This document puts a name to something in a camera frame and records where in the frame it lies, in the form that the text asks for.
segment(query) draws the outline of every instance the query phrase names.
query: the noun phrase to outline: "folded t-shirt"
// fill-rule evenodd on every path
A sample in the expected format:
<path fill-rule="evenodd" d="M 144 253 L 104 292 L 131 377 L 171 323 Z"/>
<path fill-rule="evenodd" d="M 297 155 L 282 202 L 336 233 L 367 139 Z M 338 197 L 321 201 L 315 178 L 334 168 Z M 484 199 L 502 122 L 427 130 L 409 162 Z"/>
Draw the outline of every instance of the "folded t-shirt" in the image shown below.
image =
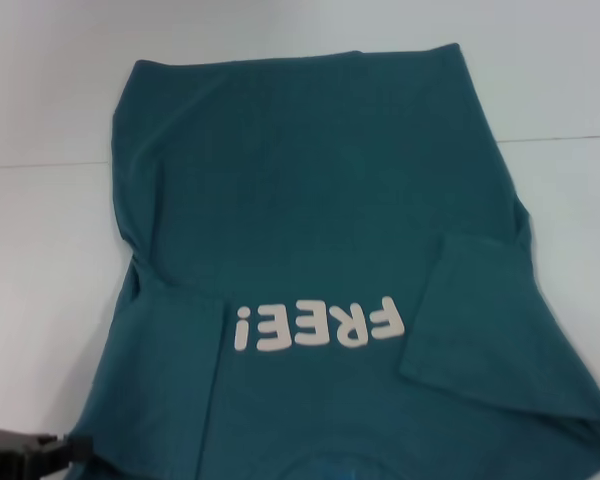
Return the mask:
<path fill-rule="evenodd" d="M 457 45 L 140 61 L 112 149 L 133 259 L 70 478 L 600 470 L 600 390 Z"/>

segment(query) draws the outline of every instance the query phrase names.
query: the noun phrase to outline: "exclamation mark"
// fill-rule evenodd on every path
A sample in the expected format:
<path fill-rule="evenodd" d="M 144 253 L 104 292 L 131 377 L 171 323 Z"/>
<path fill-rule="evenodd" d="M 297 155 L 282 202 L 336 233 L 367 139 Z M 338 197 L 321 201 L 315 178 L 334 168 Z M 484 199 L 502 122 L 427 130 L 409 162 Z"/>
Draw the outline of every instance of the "exclamation mark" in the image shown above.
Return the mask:
<path fill-rule="evenodd" d="M 251 315 L 249 307 L 240 307 L 238 309 L 238 323 L 236 324 L 236 336 L 233 341 L 234 348 L 241 352 L 247 348 L 247 340 L 249 340 L 249 322 L 247 319 Z"/>

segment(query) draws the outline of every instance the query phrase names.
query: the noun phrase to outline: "black plastic clip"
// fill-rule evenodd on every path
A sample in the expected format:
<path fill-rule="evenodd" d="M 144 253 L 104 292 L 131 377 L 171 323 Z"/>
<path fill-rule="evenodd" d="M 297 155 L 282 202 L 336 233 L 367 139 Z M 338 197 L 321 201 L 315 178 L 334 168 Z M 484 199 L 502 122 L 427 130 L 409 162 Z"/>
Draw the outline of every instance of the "black plastic clip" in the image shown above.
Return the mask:
<path fill-rule="evenodd" d="M 90 437 L 58 439 L 0 430 L 0 480 L 39 480 L 87 461 L 92 453 Z"/>

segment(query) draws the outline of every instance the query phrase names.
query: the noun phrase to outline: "teal t-shirt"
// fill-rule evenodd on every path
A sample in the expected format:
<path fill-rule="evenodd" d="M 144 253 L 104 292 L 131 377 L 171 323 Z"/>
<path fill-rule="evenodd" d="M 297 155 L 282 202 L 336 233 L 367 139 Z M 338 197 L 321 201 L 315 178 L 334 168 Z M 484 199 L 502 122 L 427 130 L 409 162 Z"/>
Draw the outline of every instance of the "teal t-shirt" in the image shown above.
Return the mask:
<path fill-rule="evenodd" d="M 600 390 L 457 45 L 140 61 L 113 127 L 133 259 L 72 478 L 600 470 Z"/>

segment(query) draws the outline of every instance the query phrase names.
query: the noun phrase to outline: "white table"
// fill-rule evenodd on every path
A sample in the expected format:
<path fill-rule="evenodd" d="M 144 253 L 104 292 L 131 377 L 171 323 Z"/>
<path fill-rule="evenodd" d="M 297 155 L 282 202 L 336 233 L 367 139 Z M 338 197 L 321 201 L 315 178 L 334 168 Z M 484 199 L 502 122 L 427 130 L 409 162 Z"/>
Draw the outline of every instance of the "white table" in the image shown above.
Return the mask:
<path fill-rule="evenodd" d="M 135 60 L 451 42 L 532 213 L 543 293 L 600 382 L 600 138 L 583 138 L 600 137 L 600 0 L 0 0 L 0 427 L 65 432 L 87 395 L 129 258 L 108 162 Z"/>

